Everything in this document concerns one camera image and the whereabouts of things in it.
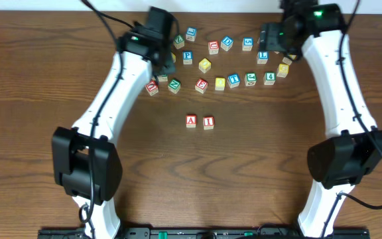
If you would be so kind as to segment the red letter A block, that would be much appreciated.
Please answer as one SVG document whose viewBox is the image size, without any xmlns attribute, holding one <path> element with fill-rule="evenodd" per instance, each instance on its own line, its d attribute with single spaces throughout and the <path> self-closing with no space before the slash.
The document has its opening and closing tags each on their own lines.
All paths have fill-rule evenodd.
<svg viewBox="0 0 382 239">
<path fill-rule="evenodd" d="M 192 128 L 197 125 L 197 117 L 196 115 L 187 115 L 186 116 L 186 127 Z"/>
</svg>

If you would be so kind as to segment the red letter I block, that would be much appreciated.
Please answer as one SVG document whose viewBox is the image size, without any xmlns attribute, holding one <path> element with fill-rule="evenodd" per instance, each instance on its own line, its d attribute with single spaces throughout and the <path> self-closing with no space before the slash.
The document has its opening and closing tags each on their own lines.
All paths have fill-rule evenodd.
<svg viewBox="0 0 382 239">
<path fill-rule="evenodd" d="M 204 124 L 205 130 L 213 129 L 215 126 L 214 117 L 212 116 L 203 117 L 203 124 Z"/>
</svg>

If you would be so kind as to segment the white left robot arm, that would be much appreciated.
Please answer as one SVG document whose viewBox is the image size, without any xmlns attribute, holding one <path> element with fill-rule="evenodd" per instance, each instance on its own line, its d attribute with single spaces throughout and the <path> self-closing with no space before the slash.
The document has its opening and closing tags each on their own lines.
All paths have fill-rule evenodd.
<svg viewBox="0 0 382 239">
<path fill-rule="evenodd" d="M 123 168 L 117 140 L 137 96 L 154 89 L 157 77 L 172 74 L 171 29 L 177 19 L 151 7 L 145 24 L 114 37 L 110 71 L 84 114 L 71 128 L 58 127 L 52 136 L 54 180 L 79 206 L 83 228 L 52 232 L 53 238 L 115 238 L 121 227 L 114 194 Z"/>
</svg>

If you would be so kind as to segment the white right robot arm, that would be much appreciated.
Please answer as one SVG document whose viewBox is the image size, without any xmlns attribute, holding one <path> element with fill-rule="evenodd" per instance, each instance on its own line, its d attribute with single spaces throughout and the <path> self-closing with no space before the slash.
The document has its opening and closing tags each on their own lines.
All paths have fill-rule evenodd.
<svg viewBox="0 0 382 239">
<path fill-rule="evenodd" d="M 298 215 L 296 238 L 337 238 L 334 221 L 362 178 L 382 162 L 382 130 L 361 93 L 345 19 L 335 3 L 281 1 L 278 23 L 261 27 L 259 48 L 305 59 L 324 112 L 326 139 L 307 153 L 312 186 Z"/>
</svg>

